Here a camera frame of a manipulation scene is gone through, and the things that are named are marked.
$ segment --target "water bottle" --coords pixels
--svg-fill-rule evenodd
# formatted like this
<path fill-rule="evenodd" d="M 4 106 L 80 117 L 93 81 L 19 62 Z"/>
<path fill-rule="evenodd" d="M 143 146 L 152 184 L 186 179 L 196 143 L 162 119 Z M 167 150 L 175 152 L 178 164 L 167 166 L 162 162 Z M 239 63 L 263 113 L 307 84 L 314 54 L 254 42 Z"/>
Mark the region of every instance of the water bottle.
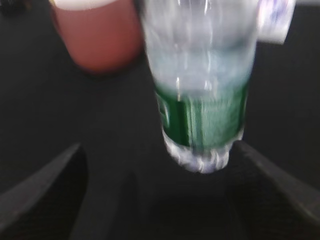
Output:
<path fill-rule="evenodd" d="M 243 136 L 258 0 L 146 0 L 142 25 L 163 138 L 187 170 L 223 169 Z"/>

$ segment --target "water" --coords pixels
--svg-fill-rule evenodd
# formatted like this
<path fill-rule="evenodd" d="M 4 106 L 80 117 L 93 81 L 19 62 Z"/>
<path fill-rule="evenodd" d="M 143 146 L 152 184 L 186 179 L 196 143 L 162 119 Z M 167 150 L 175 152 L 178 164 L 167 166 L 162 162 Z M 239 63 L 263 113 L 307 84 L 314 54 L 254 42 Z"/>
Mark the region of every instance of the water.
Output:
<path fill-rule="evenodd" d="M 224 168 L 242 138 L 257 39 L 253 2 L 146 2 L 143 27 L 164 141 L 192 172 Z"/>

